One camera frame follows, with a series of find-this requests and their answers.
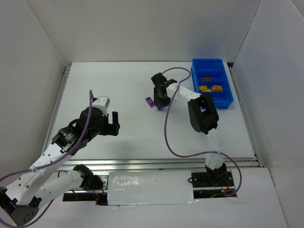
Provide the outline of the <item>purple rectangular lego brick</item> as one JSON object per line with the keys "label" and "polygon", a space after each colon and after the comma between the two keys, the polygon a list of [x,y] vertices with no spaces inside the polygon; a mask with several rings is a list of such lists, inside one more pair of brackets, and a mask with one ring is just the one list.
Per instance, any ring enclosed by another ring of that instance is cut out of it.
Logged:
{"label": "purple rectangular lego brick", "polygon": [[154,107],[154,102],[150,97],[147,97],[145,99],[146,103],[148,104],[149,107]]}

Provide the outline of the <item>yellow lego brick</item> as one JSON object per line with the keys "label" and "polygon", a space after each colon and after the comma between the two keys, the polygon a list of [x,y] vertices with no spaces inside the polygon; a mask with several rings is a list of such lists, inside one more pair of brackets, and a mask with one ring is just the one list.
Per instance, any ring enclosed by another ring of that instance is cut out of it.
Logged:
{"label": "yellow lego brick", "polygon": [[212,90],[208,88],[206,85],[201,85],[199,86],[199,91],[200,92],[211,92]]}

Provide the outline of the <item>long brown lego plate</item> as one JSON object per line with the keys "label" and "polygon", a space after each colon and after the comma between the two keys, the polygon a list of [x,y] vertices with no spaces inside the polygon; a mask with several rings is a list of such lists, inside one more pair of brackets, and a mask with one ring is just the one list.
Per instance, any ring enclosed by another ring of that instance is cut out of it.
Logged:
{"label": "long brown lego plate", "polygon": [[202,81],[212,81],[212,77],[203,77]]}

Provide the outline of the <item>yellow round orange-print lego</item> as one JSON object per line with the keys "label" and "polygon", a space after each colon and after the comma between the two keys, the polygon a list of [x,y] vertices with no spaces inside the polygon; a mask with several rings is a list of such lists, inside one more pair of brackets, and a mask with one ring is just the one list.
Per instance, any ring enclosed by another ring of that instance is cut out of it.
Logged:
{"label": "yellow round orange-print lego", "polygon": [[213,85],[211,90],[213,92],[222,92],[223,91],[223,87],[221,85]]}

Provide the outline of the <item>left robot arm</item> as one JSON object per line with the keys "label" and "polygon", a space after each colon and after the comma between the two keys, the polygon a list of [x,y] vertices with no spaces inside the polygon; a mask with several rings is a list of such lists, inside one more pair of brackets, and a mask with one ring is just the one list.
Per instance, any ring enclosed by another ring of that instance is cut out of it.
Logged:
{"label": "left robot arm", "polygon": [[48,179],[96,136],[119,134],[118,113],[112,113],[111,123],[108,118],[97,107],[86,108],[78,119],[58,131],[26,172],[19,172],[17,180],[0,189],[0,206],[13,220],[14,227],[25,228],[35,223],[39,210],[66,191],[75,188],[103,190],[102,179],[83,164],[76,165],[53,181]]}

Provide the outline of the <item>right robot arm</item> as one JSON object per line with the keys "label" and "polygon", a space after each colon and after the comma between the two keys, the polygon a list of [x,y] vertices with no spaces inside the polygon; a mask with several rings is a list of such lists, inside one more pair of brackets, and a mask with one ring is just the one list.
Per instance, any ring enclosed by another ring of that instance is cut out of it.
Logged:
{"label": "right robot arm", "polygon": [[[164,123],[164,139],[169,151],[179,158],[192,158],[204,155],[207,180],[212,184],[222,182],[227,173],[227,166],[218,144],[216,129],[218,127],[219,115],[211,95],[191,91],[181,86],[174,79],[166,79],[162,73],[155,74],[151,78],[151,81],[154,85],[154,105],[159,110],[165,107],[168,108]],[[201,138],[207,147],[205,152],[192,155],[179,155],[171,149],[167,137],[167,122],[174,100],[187,105],[190,124],[194,131],[202,135]]]}

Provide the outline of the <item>blue compartment bin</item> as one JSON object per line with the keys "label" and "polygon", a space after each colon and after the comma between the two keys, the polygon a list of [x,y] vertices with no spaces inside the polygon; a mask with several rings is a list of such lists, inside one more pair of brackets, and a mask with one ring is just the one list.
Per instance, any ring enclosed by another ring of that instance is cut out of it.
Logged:
{"label": "blue compartment bin", "polygon": [[[191,65],[193,88],[196,93],[210,94],[217,109],[228,109],[234,102],[228,76],[222,59],[218,58],[194,58]],[[202,81],[203,77],[212,77],[212,81]],[[222,92],[200,92],[199,86],[206,85],[212,89],[213,85],[223,87]]]}

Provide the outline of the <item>white taped panel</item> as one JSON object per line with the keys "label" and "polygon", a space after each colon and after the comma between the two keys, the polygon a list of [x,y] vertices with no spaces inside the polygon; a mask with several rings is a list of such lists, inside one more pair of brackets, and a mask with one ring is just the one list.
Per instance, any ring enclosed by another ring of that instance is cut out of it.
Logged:
{"label": "white taped panel", "polygon": [[176,205],[194,202],[190,171],[111,172],[109,205]]}

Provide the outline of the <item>aluminium front rail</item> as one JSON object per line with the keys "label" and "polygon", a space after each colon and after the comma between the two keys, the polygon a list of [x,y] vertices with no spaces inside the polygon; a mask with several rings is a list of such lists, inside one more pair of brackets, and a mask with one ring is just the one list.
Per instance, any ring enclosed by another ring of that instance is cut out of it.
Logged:
{"label": "aluminium front rail", "polygon": [[83,164],[93,171],[147,171],[147,170],[197,170],[205,168],[204,159],[156,159],[156,160],[71,160],[59,169],[70,170]]}

